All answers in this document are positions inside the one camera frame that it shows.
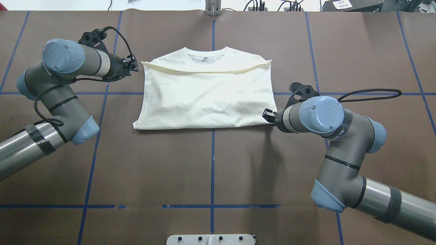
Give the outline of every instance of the metal clamp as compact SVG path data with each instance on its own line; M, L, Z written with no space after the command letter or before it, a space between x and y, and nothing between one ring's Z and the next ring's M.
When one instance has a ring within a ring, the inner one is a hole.
M221 0L206 0L206 15L221 15Z

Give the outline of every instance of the cable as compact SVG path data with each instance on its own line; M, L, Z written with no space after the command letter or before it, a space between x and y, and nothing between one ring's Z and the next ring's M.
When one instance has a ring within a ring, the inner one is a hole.
M51 88L45 90L44 92L42 92L42 93L40 93L39 95L36 96L35 101L34 101L34 103L33 103L33 107L34 107L34 109L35 109L35 111L36 111L36 114L38 114L38 116L41 117L41 119L42 119L43 121L48 122L49 124L51 124L51 125L53 125L53 126L58 126L58 127L63 126L63 125L64 125L64 122L61 121L61 120L59 120L59 119L56 119L56 118L46 118L44 115L42 115L42 113L38 110L38 100L39 100L39 98L40 98L41 96L43 96L43 95L46 94L47 92L50 92L50 91L55 90L55 89L57 89L57 88L60 88L60 87L62 87L62 86L63 86L63 85L56 85L56 86L54 86L54 87L51 87Z
M348 96L353 95L353 94L367 93L367 92L396 92L397 94L396 95L391 95L391 96L385 96L385 97L372 97L372 98L363 98L363 99L347 99L347 100L342 100L345 97L348 97ZM399 97L401 94L402 94L402 92L399 89L393 89L393 88L370 88L370 89L357 90L357 91L353 91L353 92L344 94L339 99L337 99L337 101L339 101L339 102L354 102L354 101L367 101L367 100L379 100L379 99L392 99L392 98Z
M282 2L282 4L279 6L279 9L277 9L277 12L278 11L280 11L280 8L285 4L285 3L289 3L289 9L287 10L287 11L292 11L292 9L294 8L295 9L295 7L297 7L298 8L298 5L299 5L299 3L297 2L297 1L283 1Z
M112 29L114 31L116 31L118 33L118 35L124 40L124 42L126 43L127 49L129 50L130 53L130 58L133 59L133 54L132 54L132 50L130 49L129 44L127 43L127 40L123 37L123 35L121 35L121 33L115 28L115 27L105 27L105 30L109 30ZM128 70L130 71L130 69L132 68L132 63L129 64L129 68ZM115 81L119 81L123 78L125 78L127 76L127 74L124 74L122 77L119 77L117 79L112 79L112 80L103 80L103 79L94 79L94 78L78 78L78 79L74 79L73 82L77 82L77 81L82 81L82 80L88 80L88 81L97 81L97 82L115 82Z
M279 6L279 9L277 9L277 12L280 11L280 8L281 8L285 3L289 3L289 8L291 8L291 6L292 6L292 2L291 2L291 1L283 1L282 4Z
M251 2L253 2L253 6L254 6L254 0L250 0L250 1L248 1L247 5L245 6L245 8L244 8L243 11L245 11L245 10L247 9L248 5L249 5Z

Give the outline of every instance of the brown table surface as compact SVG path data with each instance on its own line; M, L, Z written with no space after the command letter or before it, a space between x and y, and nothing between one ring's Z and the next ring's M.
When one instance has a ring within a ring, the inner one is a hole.
M142 61L225 46L272 59L277 108L292 82L333 97L402 90L396 99L344 104L388 132L361 174L436 202L436 15L0 11L0 141L39 120L15 81L41 59L44 44L104 26L118 27ZM104 42L126 57L115 40L109 31ZM166 244L172 234L210 233L256 234L261 245L339 244L336 214L310 198L322 138L269 125L136 131L143 83L140 65L110 85L72 85L101 133L0 183L0 244ZM346 244L432 244L351 208L341 224Z

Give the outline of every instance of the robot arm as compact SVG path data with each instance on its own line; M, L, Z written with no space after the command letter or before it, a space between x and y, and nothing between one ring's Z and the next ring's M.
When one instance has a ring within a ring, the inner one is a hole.
M98 124L69 85L77 81L78 75L112 82L130 76L130 71L138 71L132 54L121 59L107 51L102 39L108 29L113 27L84 33L79 40L81 44L50 40L41 62L20 75L17 80L20 93L34 100L35 108L36 101L41 100L53 118L30 124L23 132L0 143L0 181L69 141L78 145L98 133Z
M293 95L286 108L265 109L263 117L285 133L315 133L330 141L312 199L335 212L355 208L436 242L436 204L359 175L365 154L385 143L384 127L333 97L317 96L310 86L294 83L292 90L312 97L298 101Z

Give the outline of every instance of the shirt neckline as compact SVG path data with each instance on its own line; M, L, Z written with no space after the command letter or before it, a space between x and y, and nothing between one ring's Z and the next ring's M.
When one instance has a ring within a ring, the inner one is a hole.
M184 58L184 60L186 60L186 62L188 64L194 64L194 65L199 65L199 66L207 66L207 65L215 65L218 63L221 63L225 57L227 57L227 52L228 51L228 47L224 47L223 49L219 49L219 50L214 50L214 51L197 51L197 50L192 50L189 49L187 47L182 48L182 56ZM195 55L195 56L203 56L203 57L215 57L215 56L223 56L221 59L217 60L214 63L210 63L210 64L201 64L201 63L197 63L195 61L193 61L189 56L190 55Z

